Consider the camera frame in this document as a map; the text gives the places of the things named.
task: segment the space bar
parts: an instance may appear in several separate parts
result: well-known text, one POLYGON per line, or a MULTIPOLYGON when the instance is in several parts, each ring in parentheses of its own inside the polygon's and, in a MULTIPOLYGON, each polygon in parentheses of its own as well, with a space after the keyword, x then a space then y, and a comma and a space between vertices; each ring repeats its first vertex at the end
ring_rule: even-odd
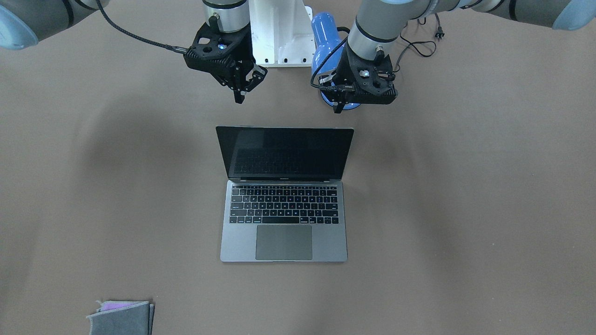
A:
POLYGON ((264 224, 299 224, 298 216, 263 216, 264 224))

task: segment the cable connector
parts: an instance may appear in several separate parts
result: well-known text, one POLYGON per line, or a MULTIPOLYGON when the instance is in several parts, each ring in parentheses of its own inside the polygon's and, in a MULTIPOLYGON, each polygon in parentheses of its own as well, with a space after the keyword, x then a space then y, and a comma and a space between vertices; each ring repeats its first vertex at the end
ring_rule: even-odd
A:
POLYGON ((434 34, 434 36, 435 36, 437 39, 443 39, 443 37, 445 37, 445 33, 443 33, 443 27, 439 26, 439 27, 437 28, 437 33, 436 33, 436 34, 434 34))

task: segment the black laptop screen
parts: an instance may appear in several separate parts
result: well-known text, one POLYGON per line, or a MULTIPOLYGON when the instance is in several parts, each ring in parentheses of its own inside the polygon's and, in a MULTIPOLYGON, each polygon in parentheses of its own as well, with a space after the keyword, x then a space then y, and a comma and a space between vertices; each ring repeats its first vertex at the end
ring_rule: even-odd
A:
POLYGON ((216 128, 231 179, 339 180, 353 129, 216 128))

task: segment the gray cloth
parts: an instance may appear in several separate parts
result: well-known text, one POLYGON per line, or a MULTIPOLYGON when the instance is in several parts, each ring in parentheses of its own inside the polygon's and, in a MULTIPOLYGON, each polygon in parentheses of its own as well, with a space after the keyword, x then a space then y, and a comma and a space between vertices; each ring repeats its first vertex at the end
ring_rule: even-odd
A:
POLYGON ((151 335, 154 305, 148 301, 122 303, 131 305, 109 310, 99 308, 98 313, 88 316, 89 335, 151 335))

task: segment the open laptop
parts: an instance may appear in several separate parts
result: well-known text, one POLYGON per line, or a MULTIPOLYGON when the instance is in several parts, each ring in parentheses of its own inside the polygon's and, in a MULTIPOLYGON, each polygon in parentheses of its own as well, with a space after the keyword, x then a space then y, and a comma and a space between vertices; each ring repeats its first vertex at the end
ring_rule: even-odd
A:
POLYGON ((344 262, 353 129, 216 128, 228 184, 223 262, 344 262))

